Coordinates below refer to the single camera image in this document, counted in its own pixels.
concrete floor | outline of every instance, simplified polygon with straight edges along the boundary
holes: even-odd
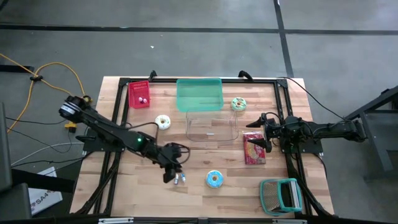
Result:
[[[280,0],[286,29],[398,29],[395,0]],[[13,0],[0,12],[2,23],[78,26],[278,28],[272,0]],[[295,77],[325,106],[347,115],[381,91],[397,85],[398,36],[287,35]],[[235,77],[240,70],[254,77],[286,76],[278,34],[52,32],[0,30],[0,53],[24,65],[39,67],[63,62],[81,77],[86,94],[98,96],[105,75]],[[73,75],[62,67],[42,72],[47,81],[79,95]],[[29,76],[0,73],[0,101],[16,118],[24,107]],[[43,83],[34,88],[25,120],[60,121],[57,110],[65,95]],[[310,100],[315,122],[338,118]],[[48,144],[68,142],[62,124],[19,123],[16,130]],[[82,133],[84,126],[78,129]],[[368,142],[322,141],[328,183],[335,212],[345,218],[396,222],[398,182],[365,184],[363,176],[379,168]],[[16,161],[41,147],[40,143],[9,134],[11,159]],[[67,150],[68,146],[59,147]],[[79,157],[81,146],[67,154],[52,150],[26,161]],[[48,164],[21,169],[38,172]],[[60,175],[76,177],[78,167]]]

wooden tabletop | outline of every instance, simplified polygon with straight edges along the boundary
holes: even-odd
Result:
[[[120,77],[104,77],[96,109],[111,119],[114,100]],[[295,79],[304,86],[301,78]],[[294,82],[289,81],[289,93],[295,116],[311,121],[307,94]],[[285,110],[283,92],[280,90]],[[151,161],[124,152],[118,171],[112,216],[129,217],[222,217],[222,218],[269,218],[264,213],[259,198],[259,183],[264,179],[287,178],[284,155],[273,146],[266,155],[266,164],[246,165],[244,163],[242,131],[261,129],[246,128],[262,112],[277,112],[274,87],[269,84],[223,84],[224,110],[230,109],[235,97],[247,101],[245,111],[238,113],[239,137],[234,141],[197,142],[187,139],[186,113],[176,107],[175,83],[151,83],[150,107],[130,109],[127,121],[133,125],[154,121],[160,114],[170,116],[171,127],[159,131],[158,144],[177,142],[192,149],[192,155],[183,165],[186,183],[164,184],[163,169]],[[118,123],[121,120],[120,109]],[[145,126],[137,130],[154,136],[155,127]],[[319,158],[303,154],[303,164],[308,188],[330,213],[333,213],[325,171]],[[81,166],[71,212],[77,211],[94,192],[100,179],[103,152],[94,152]],[[218,189],[205,184],[205,177],[211,170],[218,170],[224,176],[224,183]]]

transparent storage box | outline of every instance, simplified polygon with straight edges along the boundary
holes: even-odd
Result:
[[[192,141],[230,141],[238,138],[236,112],[188,111],[187,138]]]

white donut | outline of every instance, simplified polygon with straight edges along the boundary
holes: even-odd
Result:
[[[163,115],[159,115],[158,117],[156,117],[155,123],[157,123],[157,125],[159,125],[160,130],[166,130],[167,128],[170,127],[171,120],[170,120],[169,116],[163,114]]]

red plastic basket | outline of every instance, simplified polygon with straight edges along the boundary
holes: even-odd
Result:
[[[140,102],[139,98],[147,99],[147,102]],[[149,82],[132,82],[129,83],[129,106],[135,109],[149,106]]]

